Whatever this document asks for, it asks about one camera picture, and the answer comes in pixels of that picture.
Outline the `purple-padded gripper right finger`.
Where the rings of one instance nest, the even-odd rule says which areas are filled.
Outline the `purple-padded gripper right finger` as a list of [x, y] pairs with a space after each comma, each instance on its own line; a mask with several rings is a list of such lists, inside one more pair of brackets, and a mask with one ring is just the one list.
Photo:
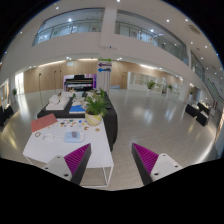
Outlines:
[[132, 155], [144, 185], [182, 169], [182, 166], [166, 153], [157, 154], [136, 143], [132, 144]]

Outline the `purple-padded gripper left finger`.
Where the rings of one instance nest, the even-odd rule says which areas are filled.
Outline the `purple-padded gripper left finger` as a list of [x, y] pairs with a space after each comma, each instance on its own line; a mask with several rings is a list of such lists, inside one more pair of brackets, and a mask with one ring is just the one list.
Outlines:
[[86, 144], [66, 156], [55, 156], [43, 167], [43, 170], [79, 185], [90, 156], [91, 144]]

